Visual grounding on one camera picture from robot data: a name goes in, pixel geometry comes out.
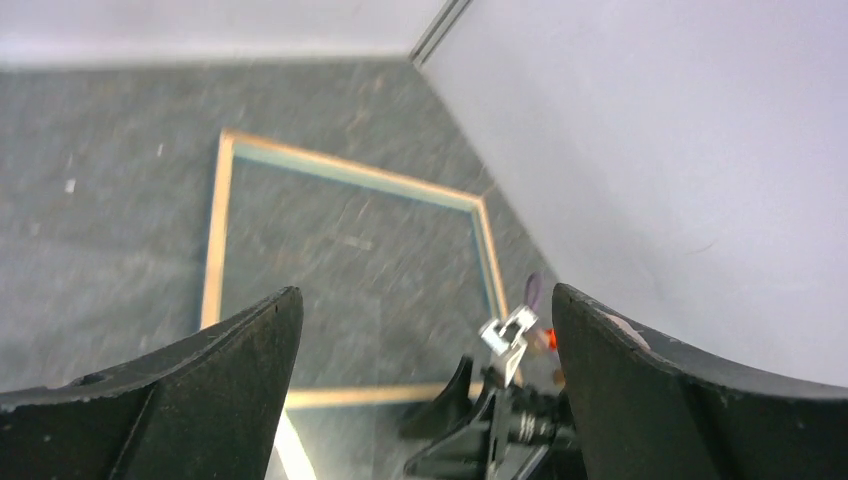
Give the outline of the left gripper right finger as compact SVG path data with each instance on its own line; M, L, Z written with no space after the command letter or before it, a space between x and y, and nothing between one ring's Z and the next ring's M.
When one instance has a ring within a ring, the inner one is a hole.
M592 479L843 479L847 391L745 366L557 284L552 320Z

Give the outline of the wooden picture frame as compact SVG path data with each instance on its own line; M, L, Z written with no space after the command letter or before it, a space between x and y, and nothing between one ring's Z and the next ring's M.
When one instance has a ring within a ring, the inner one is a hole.
M269 164L342 183L463 211L470 215L480 256L485 292L493 316L505 317L508 306L485 199L454 188L336 156L286 145L245 132L223 129L218 139L211 202L200 328L220 320L226 238L234 159ZM429 401L443 384L406 384L290 390L285 407L300 410Z

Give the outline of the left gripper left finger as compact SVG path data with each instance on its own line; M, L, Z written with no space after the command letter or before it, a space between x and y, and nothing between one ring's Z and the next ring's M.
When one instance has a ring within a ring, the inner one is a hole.
M5 479L261 479L304 319L295 287L135 360L1 396Z

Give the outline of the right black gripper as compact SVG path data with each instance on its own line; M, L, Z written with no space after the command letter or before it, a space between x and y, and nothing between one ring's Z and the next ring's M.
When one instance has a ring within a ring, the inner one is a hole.
M511 446L531 449L515 479L585 479L586 467L567 394L486 384L469 397L473 358L462 356L446 386L411 409L399 428L406 440L430 444L404 473L422 479L494 479Z

